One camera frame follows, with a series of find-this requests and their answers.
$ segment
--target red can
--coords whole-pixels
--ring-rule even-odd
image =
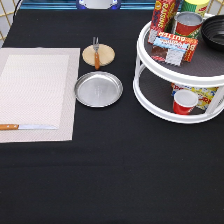
[[[174,95],[173,111],[176,114],[188,115],[198,104],[198,95],[189,90],[179,90]]]
[[[173,34],[197,39],[203,18],[194,12],[181,12],[175,16]]]

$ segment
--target metal utensil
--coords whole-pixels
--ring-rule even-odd
[[[54,126],[37,124],[0,124],[0,130],[35,130],[35,129],[57,129]]]
[[[99,70],[100,68],[100,59],[99,59],[99,54],[98,54],[98,49],[99,49],[99,42],[98,42],[98,37],[95,38],[93,37],[93,49],[95,50],[95,69]]]
[[[122,91],[121,81],[107,72],[87,73],[75,84],[77,100],[89,107],[108,106],[120,98]]]

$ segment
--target wooden knife handle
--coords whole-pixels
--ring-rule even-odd
[[[17,130],[18,124],[0,124],[0,130]]]
[[[95,69],[99,70],[100,68],[100,59],[98,52],[95,52]]]

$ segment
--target white turntable organizer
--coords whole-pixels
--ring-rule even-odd
[[[210,14],[205,14],[205,19],[208,17],[211,17],[212,15]],[[177,71],[170,70],[163,66],[164,64],[159,64],[156,61],[154,61],[149,54],[146,51],[146,40],[148,38],[148,32],[150,29],[150,24],[146,24],[143,29],[140,32],[138,41],[137,41],[137,59],[136,59],[136,68],[135,68],[135,78],[133,82],[133,88],[134,88],[134,93],[138,99],[138,101],[141,103],[145,109],[153,113],[154,115],[163,118],[168,121],[172,122],[177,122],[177,123],[186,123],[186,124],[192,124],[192,123],[200,123],[204,122],[207,120],[210,120],[217,116],[223,109],[224,109],[224,72],[223,74],[220,75],[206,75],[203,76],[194,76],[194,75],[188,75],[188,74],[183,74],[179,73]],[[169,86],[168,92],[169,94],[160,95],[158,98],[160,98],[160,101],[164,101],[164,104],[167,104],[167,101],[169,101],[169,107],[170,109],[164,109],[163,102],[160,102],[160,106],[154,102],[150,101],[149,98],[147,98],[141,91],[140,88],[140,77],[142,73],[148,73],[145,76],[148,77],[153,77],[152,80],[149,82],[149,88],[152,88],[150,95],[159,95],[160,89],[159,89],[159,82],[164,83],[166,86]],[[173,83],[178,83],[182,85],[187,85],[187,86],[192,86],[192,87],[219,87],[217,90],[215,96],[213,97],[211,103],[209,104],[209,107],[207,108],[206,111],[203,111],[201,109],[197,110],[199,111],[198,114],[196,115],[178,115],[175,114],[172,111],[172,102],[173,102],[173,97],[171,97],[171,92],[172,89],[170,87],[171,82]]]

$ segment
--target white shelf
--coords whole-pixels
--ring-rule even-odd
[[[212,15],[206,14],[205,18],[208,18]],[[163,65],[154,61],[145,49],[145,38],[149,32],[150,24],[146,24],[142,29],[139,39],[137,41],[137,58],[136,58],[136,69],[135,69],[135,78],[133,82],[134,93],[141,103],[141,105],[147,109],[149,112],[153,113],[154,115],[163,118],[168,121],[177,122],[177,123],[184,123],[184,124],[193,124],[193,123],[200,123],[207,120],[210,120],[216,117],[223,109],[224,109],[224,74],[218,76],[192,76],[181,74],[176,71],[172,71],[168,68],[165,68]],[[163,108],[153,104],[148,100],[139,87],[139,78],[144,69],[148,69],[154,74],[149,75],[157,75],[158,77],[167,80],[169,82],[179,83],[183,85],[193,86],[193,87],[220,87],[215,94],[212,102],[210,103],[208,109],[205,113],[198,114],[198,115],[178,115],[173,112],[164,110]]]
[[[186,74],[182,74],[179,72],[172,71],[170,69],[165,68],[163,65],[154,61],[149,54],[147,53],[144,43],[146,35],[149,32],[151,22],[146,24],[140,35],[137,42],[137,53],[139,55],[142,63],[151,70],[157,76],[166,79],[167,81],[179,83],[187,86],[193,87],[218,87],[224,85],[224,74],[220,74],[218,76],[211,77],[198,77],[198,76],[190,76]]]

